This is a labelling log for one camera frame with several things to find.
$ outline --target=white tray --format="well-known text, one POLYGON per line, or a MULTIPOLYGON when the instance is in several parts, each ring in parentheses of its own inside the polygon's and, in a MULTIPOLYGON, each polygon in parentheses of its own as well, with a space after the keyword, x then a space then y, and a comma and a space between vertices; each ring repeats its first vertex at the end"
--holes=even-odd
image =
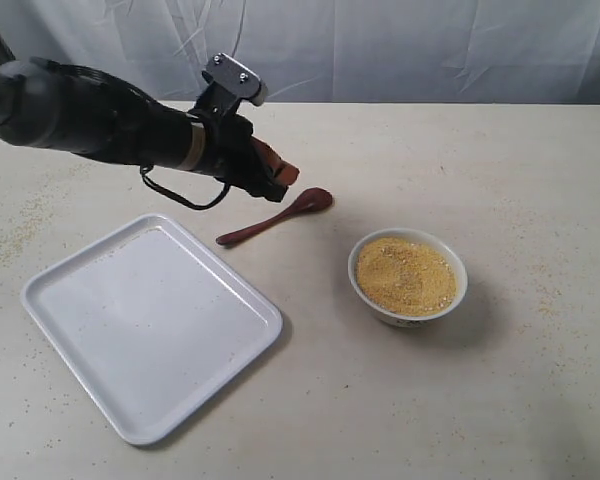
POLYGON ((160 215, 37 275, 22 303, 134 445, 167 435, 282 329, 269 301, 160 215))

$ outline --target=table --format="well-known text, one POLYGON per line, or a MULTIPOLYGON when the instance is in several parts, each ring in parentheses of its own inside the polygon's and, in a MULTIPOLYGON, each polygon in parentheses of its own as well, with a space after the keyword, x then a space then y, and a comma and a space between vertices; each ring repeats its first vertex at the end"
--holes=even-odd
MULTIPOLYGON (((0 479, 600 480, 600 107, 245 108, 333 192, 239 248, 279 205, 187 210, 135 168, 0 143, 0 479), (125 444, 23 311, 24 282, 135 217, 181 222, 285 315, 276 346, 166 441, 125 444), (417 331, 371 318, 346 259, 409 226, 464 258, 468 297, 417 331)), ((154 178, 204 202, 213 180, 154 178)))

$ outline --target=robotic arm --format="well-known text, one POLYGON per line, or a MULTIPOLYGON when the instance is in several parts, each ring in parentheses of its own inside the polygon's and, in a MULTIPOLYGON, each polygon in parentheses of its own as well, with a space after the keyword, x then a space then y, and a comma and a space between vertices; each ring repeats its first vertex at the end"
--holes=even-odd
POLYGON ((254 138, 252 124, 237 114, 243 100, 262 105, 266 86, 225 54, 202 75, 208 86, 185 113, 99 70, 38 58, 9 62, 0 66, 0 138, 137 165, 147 186, 195 210, 217 205, 232 186, 280 202, 298 170, 254 138), (209 175, 224 187, 211 203, 195 205, 151 180, 154 166, 209 175))

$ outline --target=white backdrop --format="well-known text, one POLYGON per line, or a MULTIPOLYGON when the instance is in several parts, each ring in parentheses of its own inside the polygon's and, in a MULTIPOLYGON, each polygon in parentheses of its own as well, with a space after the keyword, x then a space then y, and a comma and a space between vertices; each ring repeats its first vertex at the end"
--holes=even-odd
POLYGON ((0 32, 162 99, 224 51, 274 101, 600 103, 600 0, 0 0, 0 32))

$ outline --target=white bowl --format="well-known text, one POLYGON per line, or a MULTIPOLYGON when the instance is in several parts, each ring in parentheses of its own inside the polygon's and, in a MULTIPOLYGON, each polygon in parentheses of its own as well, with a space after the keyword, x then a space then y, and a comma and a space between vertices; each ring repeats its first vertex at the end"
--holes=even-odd
POLYGON ((440 318, 449 312, 451 312, 454 308, 456 308, 465 294, 467 293, 468 286, 468 278, 467 278, 467 270, 460 260, 460 257, 456 255, 456 253, 449 248, 447 244, 445 244, 442 240, 434 237, 425 232, 421 232, 419 230, 412 230, 410 228, 388 228, 386 230, 379 230, 377 232, 373 232, 362 240, 360 240, 353 250, 351 250, 351 254, 349 255, 349 280, 351 281, 351 285, 354 290, 358 294, 358 296, 364 301, 364 303, 370 308, 371 313, 374 317, 382 320, 389 325, 393 325, 396 327, 417 327, 423 325, 424 322, 429 320, 434 320, 436 318, 440 318), (453 302, 445 308, 444 310, 434 314, 428 315, 425 317, 410 317, 407 315, 398 315, 396 313, 390 312, 379 306, 378 304, 371 301, 362 291, 360 286, 358 285, 358 281, 356 279, 356 265, 358 263, 358 256, 360 255, 360 250, 362 248, 374 240, 384 237, 397 237, 404 238, 411 243, 419 243, 432 247, 438 253, 440 253, 451 269, 456 278, 456 296, 453 299, 453 302))

